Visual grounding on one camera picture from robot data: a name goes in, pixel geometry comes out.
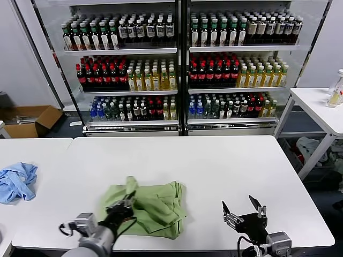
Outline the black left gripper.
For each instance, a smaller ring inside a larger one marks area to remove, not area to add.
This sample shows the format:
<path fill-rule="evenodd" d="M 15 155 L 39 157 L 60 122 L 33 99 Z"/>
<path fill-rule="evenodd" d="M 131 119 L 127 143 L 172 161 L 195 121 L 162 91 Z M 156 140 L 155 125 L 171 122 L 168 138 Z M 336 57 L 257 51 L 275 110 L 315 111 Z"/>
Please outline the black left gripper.
<path fill-rule="evenodd" d="M 125 195 L 121 200 L 106 207 L 106 214 L 104 220 L 99 221 L 98 225 L 109 228 L 114 236 L 118 236 L 118 229 L 125 220 L 133 216 L 133 203 L 135 201 L 136 190 Z"/>

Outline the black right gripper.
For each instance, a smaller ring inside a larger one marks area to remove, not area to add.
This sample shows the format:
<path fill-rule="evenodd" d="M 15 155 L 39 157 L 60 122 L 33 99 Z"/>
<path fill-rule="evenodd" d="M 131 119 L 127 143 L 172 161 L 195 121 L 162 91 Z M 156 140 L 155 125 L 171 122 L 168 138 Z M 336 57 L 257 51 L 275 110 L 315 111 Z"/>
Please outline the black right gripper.
<path fill-rule="evenodd" d="M 251 213 L 237 216 L 232 213 L 224 201 L 223 207 L 223 221 L 231 228 L 235 228 L 238 233 L 245 233 L 254 243 L 266 243 L 268 232 L 266 206 L 261 205 L 260 202 L 249 195 L 250 202 L 258 213 Z"/>

